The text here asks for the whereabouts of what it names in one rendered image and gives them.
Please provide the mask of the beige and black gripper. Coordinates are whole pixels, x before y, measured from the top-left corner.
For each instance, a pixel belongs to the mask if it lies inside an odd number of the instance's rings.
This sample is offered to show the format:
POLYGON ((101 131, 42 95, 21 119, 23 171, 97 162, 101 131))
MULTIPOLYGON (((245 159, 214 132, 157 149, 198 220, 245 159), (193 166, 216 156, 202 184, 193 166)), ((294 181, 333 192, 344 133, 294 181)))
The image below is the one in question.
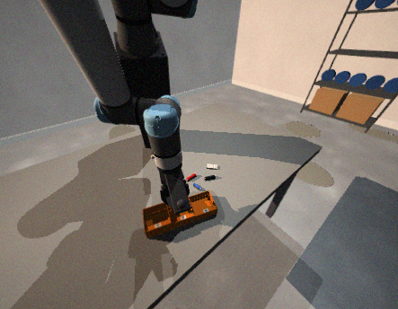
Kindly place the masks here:
MULTIPOLYGON (((161 183, 163 184, 161 186, 161 190, 160 190, 161 199, 166 205, 168 205, 170 207, 172 207, 172 201, 171 201, 170 193, 169 193, 167 182, 166 182, 166 179, 165 179, 164 175, 178 172, 179 168, 181 168, 181 167, 182 167, 182 162, 181 162, 181 164, 179 166, 177 166, 176 168, 171 169, 171 170, 164 170, 164 169, 161 169, 161 168, 157 167, 157 169, 158 169, 158 171, 160 173, 161 183)), ((189 184, 186 182, 186 180, 183 180, 183 181, 184 181, 184 185, 185 185, 187 194, 189 196, 189 194, 190 194, 189 184)))

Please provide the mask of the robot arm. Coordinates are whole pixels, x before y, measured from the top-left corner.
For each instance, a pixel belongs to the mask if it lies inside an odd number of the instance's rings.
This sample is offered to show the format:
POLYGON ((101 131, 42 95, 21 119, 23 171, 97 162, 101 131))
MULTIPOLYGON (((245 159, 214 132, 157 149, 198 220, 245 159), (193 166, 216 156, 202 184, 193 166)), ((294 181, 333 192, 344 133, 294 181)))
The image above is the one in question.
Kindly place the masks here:
MULTIPOLYGON (((145 126, 152 159, 171 170, 182 162, 181 105, 174 97, 131 96, 98 0, 39 0, 97 96, 94 110, 104 123, 145 126), (167 160, 169 158, 169 160, 167 160)), ((111 0, 120 48, 148 56, 160 48, 152 14, 192 18, 198 0, 111 0)), ((165 174, 174 214, 191 210, 181 170, 165 174)))

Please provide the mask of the orange bin with label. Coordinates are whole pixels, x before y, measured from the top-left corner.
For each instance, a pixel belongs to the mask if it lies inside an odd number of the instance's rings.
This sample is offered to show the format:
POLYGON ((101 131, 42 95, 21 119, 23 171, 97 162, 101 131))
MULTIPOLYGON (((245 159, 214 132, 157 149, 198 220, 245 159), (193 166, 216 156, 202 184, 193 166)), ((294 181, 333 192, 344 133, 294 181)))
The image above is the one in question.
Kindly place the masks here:
POLYGON ((143 220, 147 239, 217 213, 217 205, 209 191, 190 196, 189 199, 191 210, 178 215, 165 203, 144 208, 143 220))

